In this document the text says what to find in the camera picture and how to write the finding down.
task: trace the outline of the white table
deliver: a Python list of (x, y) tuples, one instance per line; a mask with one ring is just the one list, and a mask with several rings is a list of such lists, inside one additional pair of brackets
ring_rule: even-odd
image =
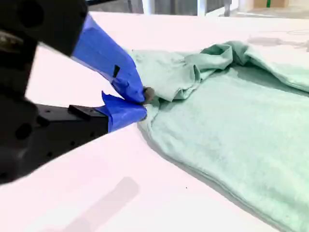
[[(198, 50), (250, 36), (309, 40), (309, 35), (270, 32), (307, 29), (306, 20), (93, 16), (120, 45), (134, 49)], [(27, 91), (34, 102), (98, 106), (102, 89), (114, 93), (95, 72), (47, 48), (38, 49)], [(131, 125), (0, 186), (0, 231), (276, 230), (164, 160)]]

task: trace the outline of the cloth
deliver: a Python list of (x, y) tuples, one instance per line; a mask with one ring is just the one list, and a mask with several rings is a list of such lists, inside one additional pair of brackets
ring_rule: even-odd
[(270, 224), (309, 232), (308, 54), (241, 42), (129, 54), (156, 92), (140, 127), (163, 154)]

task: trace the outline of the wrinkled fabric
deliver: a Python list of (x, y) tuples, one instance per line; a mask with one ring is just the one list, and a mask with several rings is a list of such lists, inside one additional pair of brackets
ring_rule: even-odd
[(129, 54), (156, 92), (140, 127), (162, 154), (270, 224), (309, 232), (309, 54), (241, 42)]

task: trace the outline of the black metal bracket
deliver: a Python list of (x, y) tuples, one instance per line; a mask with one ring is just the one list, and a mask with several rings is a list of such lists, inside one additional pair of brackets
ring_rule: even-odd
[(30, 106), (27, 112), (32, 108), (37, 115), (33, 124), (21, 123), (14, 136), (7, 138), (13, 146), (7, 146), (6, 154), (0, 154), (0, 184), (28, 175), (52, 159), (108, 133), (108, 117), (95, 108), (30, 102), (26, 105)]
[(115, 1), (115, 0), (86, 0), (86, 3), (88, 6), (93, 6), (93, 5), (98, 5), (110, 1)]

